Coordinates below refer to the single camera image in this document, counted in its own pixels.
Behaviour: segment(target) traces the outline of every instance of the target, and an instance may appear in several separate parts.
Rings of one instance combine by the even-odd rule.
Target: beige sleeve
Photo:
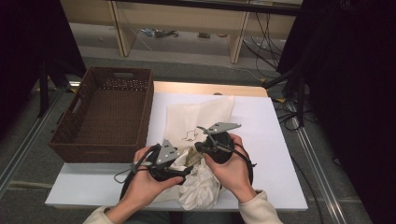
[[[99,207],[84,221],[83,224],[114,224],[105,215],[105,207]]]
[[[277,217],[275,208],[267,201],[265,191],[247,203],[240,203],[239,211],[247,224],[282,223]]]

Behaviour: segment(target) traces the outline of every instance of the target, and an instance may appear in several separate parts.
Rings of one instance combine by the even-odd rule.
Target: person's left hand
[[[149,147],[144,147],[136,151],[134,161],[139,161],[148,150]],[[183,180],[183,177],[177,176],[159,182],[146,169],[146,166],[138,167],[137,170],[141,171],[135,174],[123,198],[106,213],[107,217],[114,223],[124,222],[133,213],[154,201],[165,189],[169,189]]]

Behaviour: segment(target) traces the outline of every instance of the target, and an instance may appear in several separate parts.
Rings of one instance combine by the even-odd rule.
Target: hand
[[[149,147],[144,147],[136,151],[134,161],[139,161],[148,150]],[[123,198],[106,213],[114,223],[123,223],[133,213],[154,201],[165,189],[169,189],[183,180],[183,177],[177,176],[159,182],[145,169],[147,169],[145,166],[138,167],[138,170],[141,171],[135,174]]]
[[[235,143],[235,150],[247,156],[245,150],[236,145],[242,146],[242,138],[232,133],[230,133],[230,136]],[[247,164],[238,155],[233,153],[231,158],[223,164],[216,163],[207,154],[204,154],[204,158],[220,184],[230,190],[240,203],[247,203],[257,195],[248,179]]]

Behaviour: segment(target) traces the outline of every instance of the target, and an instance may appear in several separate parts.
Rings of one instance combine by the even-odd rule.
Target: person's right hand
[[[232,133],[230,136],[235,144],[242,146],[240,136]],[[245,150],[237,145],[235,145],[235,150],[247,156]],[[216,163],[206,153],[204,153],[204,158],[220,184],[230,190],[240,203],[247,203],[257,195],[248,179],[247,164],[241,157],[233,153],[231,158],[223,164]]]

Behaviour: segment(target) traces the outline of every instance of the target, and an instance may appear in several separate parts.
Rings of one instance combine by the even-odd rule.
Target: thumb
[[[176,184],[180,183],[181,181],[183,181],[183,179],[184,178],[181,176],[172,177],[161,182],[161,185],[163,189],[169,189],[175,186]]]
[[[204,153],[204,159],[205,159],[206,165],[210,169],[212,169],[213,164],[216,163],[216,162],[213,161],[213,159],[209,155],[207,155],[206,153]]]

